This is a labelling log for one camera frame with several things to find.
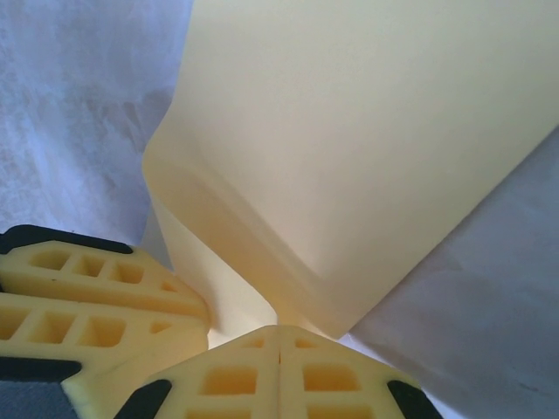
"black rubber edge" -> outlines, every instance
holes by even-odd
[[[443,419],[419,388],[398,380],[389,381],[387,386],[405,419]]]
[[[114,253],[130,254],[134,252],[130,246],[124,243],[104,238],[82,236],[81,234],[69,233],[67,231],[47,229],[37,225],[22,224],[12,227],[0,235],[0,255],[7,255],[18,247],[51,241],[77,244]]]
[[[0,381],[62,382],[79,371],[77,361],[0,356]]]
[[[169,380],[157,380],[138,388],[114,419],[154,419],[172,387]]]

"rectangular hole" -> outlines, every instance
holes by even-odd
[[[186,414],[185,419],[251,419],[249,409],[192,409]]]
[[[246,342],[243,347],[264,347],[264,338],[257,338]]]
[[[62,343],[70,326],[76,319],[74,314],[45,313],[29,335],[29,342]]]
[[[258,371],[253,367],[214,367],[204,378],[202,395],[253,395]]]
[[[135,264],[117,262],[109,278],[126,284],[140,284],[143,278],[143,268]]]
[[[98,277],[105,261],[93,256],[83,256],[74,266],[72,272],[88,277]]]
[[[70,253],[67,251],[42,251],[33,255],[29,263],[39,268],[60,271],[69,258]]]
[[[308,364],[303,367],[305,391],[356,391],[361,389],[355,372],[344,364]]]
[[[161,289],[168,292],[176,292],[176,288],[169,282],[163,282],[161,285]]]
[[[171,326],[173,326],[173,325],[168,321],[165,321],[165,320],[157,321],[156,320],[149,327],[149,332],[150,333],[159,333],[159,332],[162,332],[163,330],[169,329]]]
[[[23,308],[0,307],[0,340],[10,339],[30,312]]]
[[[159,313],[182,314],[206,319],[207,308],[202,301],[195,299],[170,299],[160,295],[138,294],[132,290],[97,287],[97,281],[85,285],[78,281],[71,283],[51,278],[20,273],[2,275],[3,290],[10,294],[61,299],[81,303],[104,304],[108,306],[136,308]]]
[[[369,406],[308,406],[308,419],[375,419]]]
[[[87,321],[78,345],[84,347],[114,347],[119,344],[126,329],[122,319],[92,317]]]
[[[295,340],[295,347],[299,347],[301,349],[309,349],[311,347],[317,347],[317,345],[309,340],[297,338]]]

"white backdrop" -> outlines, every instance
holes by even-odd
[[[0,3],[0,230],[139,242],[141,152],[169,105],[189,11],[179,0]],[[557,214],[559,134],[352,336],[464,417],[558,417]]]
[[[190,6],[0,2],[0,230],[140,240],[141,152],[169,106]]]

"grid pattern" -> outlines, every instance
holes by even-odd
[[[273,419],[279,345],[275,327],[212,349],[151,380],[173,382],[156,418]]]
[[[0,275],[9,293],[194,316],[209,325],[204,301],[143,251],[34,244],[0,257]]]
[[[290,419],[402,417],[386,384],[398,371],[297,327],[281,328],[281,407]]]
[[[178,325],[181,320],[173,315],[154,317],[120,308],[106,315],[107,309],[103,307],[65,301],[49,303],[0,294],[0,349],[9,343],[117,347],[130,326],[133,334],[149,337]],[[37,356],[43,349],[37,347]]]

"yellow foam block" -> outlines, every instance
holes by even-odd
[[[0,255],[0,286],[29,295],[195,316],[209,325],[200,296],[145,251],[120,254],[50,241]]]
[[[77,361],[81,419],[112,418],[150,375],[207,349],[196,317],[0,293],[0,356]]]
[[[278,323],[270,304],[248,282],[191,231],[185,229],[154,196],[165,243],[181,278],[204,296],[211,307],[210,347]]]
[[[164,383],[167,389],[154,395],[155,406],[143,405],[153,412],[149,417],[440,418],[407,375],[295,326],[260,328],[154,375],[117,418],[137,417],[135,405]],[[415,407],[394,391],[395,383],[416,397]],[[429,409],[429,415],[404,416],[410,408]]]

